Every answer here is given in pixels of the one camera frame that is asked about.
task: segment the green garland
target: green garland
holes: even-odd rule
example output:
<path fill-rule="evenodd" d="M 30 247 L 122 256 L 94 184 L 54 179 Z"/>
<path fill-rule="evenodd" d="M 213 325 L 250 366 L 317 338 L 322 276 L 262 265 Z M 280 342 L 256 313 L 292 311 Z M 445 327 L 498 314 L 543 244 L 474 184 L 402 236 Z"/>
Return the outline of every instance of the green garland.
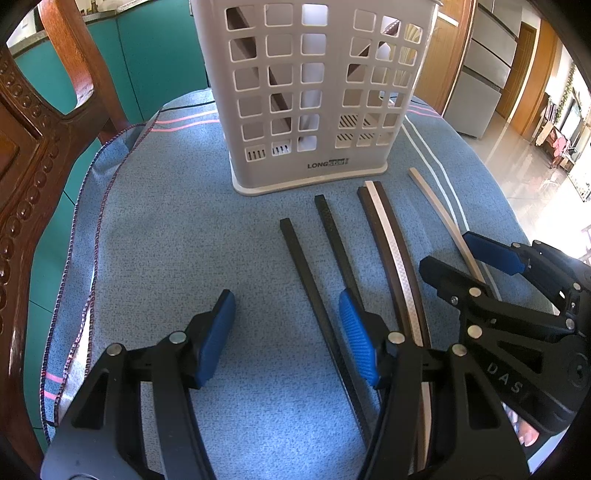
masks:
<path fill-rule="evenodd" d="M 562 94 L 562 98 L 560 99 L 560 104 L 558 106 L 558 114 L 556 115 L 556 122 L 557 123 L 559 120 L 561 120 L 562 114 L 564 113 L 564 109 L 566 107 L 566 102 L 569 101 L 570 95 L 573 93 L 573 79 L 574 79 L 574 71 L 576 68 L 577 67 L 574 64 L 574 62 L 571 61 L 569 76 L 566 80 L 566 85 L 564 87 L 564 93 Z"/>

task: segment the shiny floor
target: shiny floor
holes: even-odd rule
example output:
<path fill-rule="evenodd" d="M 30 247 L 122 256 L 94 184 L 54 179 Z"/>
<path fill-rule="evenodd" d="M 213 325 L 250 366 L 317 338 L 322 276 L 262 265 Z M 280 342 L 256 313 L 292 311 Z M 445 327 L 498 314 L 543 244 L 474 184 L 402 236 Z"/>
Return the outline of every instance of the shiny floor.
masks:
<path fill-rule="evenodd" d="M 586 252 L 581 230 L 591 225 L 591 202 L 535 143 L 495 113 L 482 139 L 464 137 L 494 176 L 530 241 L 540 240 L 572 257 Z"/>

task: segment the carved wooden chair back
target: carved wooden chair back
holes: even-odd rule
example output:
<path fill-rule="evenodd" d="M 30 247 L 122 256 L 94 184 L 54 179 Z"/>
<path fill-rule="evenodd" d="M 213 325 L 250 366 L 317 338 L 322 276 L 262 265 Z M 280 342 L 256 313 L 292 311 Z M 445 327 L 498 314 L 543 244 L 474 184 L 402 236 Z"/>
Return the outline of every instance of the carved wooden chair back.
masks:
<path fill-rule="evenodd" d="M 74 0 L 0 4 L 0 433 L 38 472 L 43 454 L 22 387 L 33 253 L 78 156 L 128 121 Z M 6 47 L 36 4 L 76 92 L 76 108 L 67 115 L 33 88 Z"/>

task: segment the blue gripper pad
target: blue gripper pad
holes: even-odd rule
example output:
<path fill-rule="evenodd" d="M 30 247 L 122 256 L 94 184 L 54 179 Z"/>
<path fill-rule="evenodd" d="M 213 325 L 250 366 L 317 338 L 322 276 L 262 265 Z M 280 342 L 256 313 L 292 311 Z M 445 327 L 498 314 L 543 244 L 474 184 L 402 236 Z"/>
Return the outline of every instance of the blue gripper pad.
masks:
<path fill-rule="evenodd" d="M 363 325 L 362 313 L 347 290 L 343 290 L 339 297 L 340 321 L 343 322 L 343 328 L 345 328 L 359 374 L 367 380 L 369 385 L 375 387 L 379 380 L 376 353 Z"/>
<path fill-rule="evenodd" d="M 511 247 L 474 232 L 466 232 L 463 237 L 470 252 L 477 260 L 495 267 L 507 275 L 515 275 L 525 271 L 526 265 Z"/>
<path fill-rule="evenodd" d="M 230 328 L 236 314 L 236 299 L 229 290 L 224 290 L 215 307 L 211 311 L 213 320 L 205 340 L 199 350 L 198 366 L 195 374 L 197 386 L 205 385 L 216 371 Z"/>

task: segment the black stick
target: black stick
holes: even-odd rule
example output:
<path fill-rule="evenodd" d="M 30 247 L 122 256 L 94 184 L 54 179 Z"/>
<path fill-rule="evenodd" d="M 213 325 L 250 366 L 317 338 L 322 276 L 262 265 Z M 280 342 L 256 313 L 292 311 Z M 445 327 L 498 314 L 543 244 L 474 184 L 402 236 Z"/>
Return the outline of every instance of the black stick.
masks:
<path fill-rule="evenodd" d="M 304 286 L 306 295 L 308 296 L 308 300 L 310 301 L 310 306 L 312 307 L 314 315 L 316 316 L 318 326 L 322 332 L 322 337 L 324 337 L 324 341 L 326 342 L 326 346 L 329 349 L 330 356 L 337 369 L 337 372 L 339 373 L 340 382 L 345 389 L 345 393 L 349 399 L 349 404 L 353 410 L 353 415 L 357 420 L 357 425 L 359 427 L 359 431 L 361 432 L 363 443 L 366 447 L 368 447 L 372 436 L 371 429 L 369 428 L 369 422 L 365 417 L 365 413 L 363 412 L 361 401 L 359 400 L 359 396 L 355 390 L 353 379 L 351 378 L 351 374 L 347 369 L 345 358 L 343 357 L 339 343 L 336 339 L 335 330 L 333 329 L 333 326 L 329 320 L 329 316 L 326 313 L 326 308 L 324 307 L 324 303 L 320 297 L 318 286 L 316 286 L 316 282 L 314 281 L 314 277 L 310 271 L 310 266 L 308 265 L 304 251 L 301 249 L 300 241 L 298 240 L 295 233 L 296 231 L 294 230 L 289 218 L 284 218 L 281 220 L 279 222 L 279 226 L 281 228 L 281 232 L 283 233 L 283 237 L 285 238 L 287 248 L 290 251 L 291 258 L 294 261 L 295 268 L 298 272 L 298 275 L 300 276 L 301 283 Z"/>

